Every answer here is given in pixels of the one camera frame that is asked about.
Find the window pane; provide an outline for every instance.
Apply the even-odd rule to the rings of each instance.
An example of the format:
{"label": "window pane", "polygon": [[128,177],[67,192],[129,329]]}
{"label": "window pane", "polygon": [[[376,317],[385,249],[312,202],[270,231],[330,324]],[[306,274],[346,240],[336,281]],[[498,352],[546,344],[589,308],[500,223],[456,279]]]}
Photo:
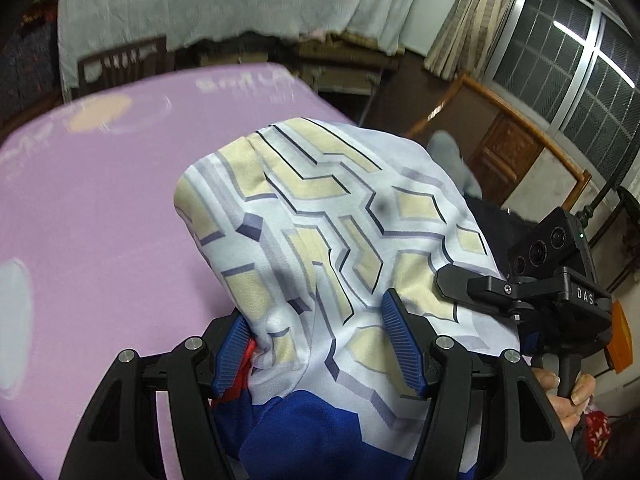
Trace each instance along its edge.
{"label": "window pane", "polygon": [[578,0],[525,0],[494,81],[551,122],[578,68],[591,9]]}
{"label": "window pane", "polygon": [[629,84],[638,84],[640,53],[631,37],[608,18],[600,51],[564,134],[609,178],[640,124],[640,92]]}

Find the striped curtain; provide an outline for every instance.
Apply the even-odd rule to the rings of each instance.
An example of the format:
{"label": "striped curtain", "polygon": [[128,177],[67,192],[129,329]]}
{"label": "striped curtain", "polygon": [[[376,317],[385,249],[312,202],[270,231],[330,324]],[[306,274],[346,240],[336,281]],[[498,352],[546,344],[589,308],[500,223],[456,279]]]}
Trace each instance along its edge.
{"label": "striped curtain", "polygon": [[458,70],[480,78],[510,1],[457,0],[424,60],[425,69],[445,80]]}

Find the silver screw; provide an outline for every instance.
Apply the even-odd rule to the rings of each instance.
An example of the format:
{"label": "silver screw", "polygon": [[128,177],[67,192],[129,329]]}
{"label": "silver screw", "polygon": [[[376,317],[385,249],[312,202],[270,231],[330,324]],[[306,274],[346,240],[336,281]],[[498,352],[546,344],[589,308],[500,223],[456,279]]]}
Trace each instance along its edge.
{"label": "silver screw", "polygon": [[202,339],[199,337],[190,337],[184,342],[184,347],[187,350],[197,350],[202,346]]}
{"label": "silver screw", "polygon": [[449,350],[450,348],[453,348],[453,339],[445,335],[441,335],[436,339],[436,345],[443,350]]}
{"label": "silver screw", "polygon": [[133,350],[123,350],[118,354],[118,361],[121,363],[128,363],[133,361],[133,358],[136,356]]}
{"label": "silver screw", "polygon": [[520,353],[515,350],[507,350],[504,353],[504,358],[510,363],[517,363],[520,360]]}

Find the blue ribbed rubber pad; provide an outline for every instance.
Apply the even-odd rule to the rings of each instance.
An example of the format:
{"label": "blue ribbed rubber pad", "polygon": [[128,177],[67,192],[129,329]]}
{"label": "blue ribbed rubber pad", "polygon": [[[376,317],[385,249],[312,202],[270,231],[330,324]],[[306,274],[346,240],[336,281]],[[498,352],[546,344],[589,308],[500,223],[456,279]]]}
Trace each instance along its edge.
{"label": "blue ribbed rubber pad", "polygon": [[424,380],[422,354],[389,292],[382,296],[382,321],[396,352],[404,382],[423,397],[427,383]]}
{"label": "blue ribbed rubber pad", "polygon": [[238,316],[226,335],[216,360],[216,376],[211,387],[217,399],[234,384],[250,337],[249,325],[243,316]]}

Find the purple tablecloth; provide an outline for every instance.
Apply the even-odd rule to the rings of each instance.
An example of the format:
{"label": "purple tablecloth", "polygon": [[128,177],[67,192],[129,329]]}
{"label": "purple tablecloth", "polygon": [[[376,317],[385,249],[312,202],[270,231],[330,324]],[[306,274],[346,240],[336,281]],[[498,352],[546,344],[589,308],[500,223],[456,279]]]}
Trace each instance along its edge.
{"label": "purple tablecloth", "polygon": [[197,69],[58,108],[0,148],[0,415],[45,480],[121,349],[169,351],[231,310],[174,211],[182,172],[296,116],[346,121],[277,65]]}

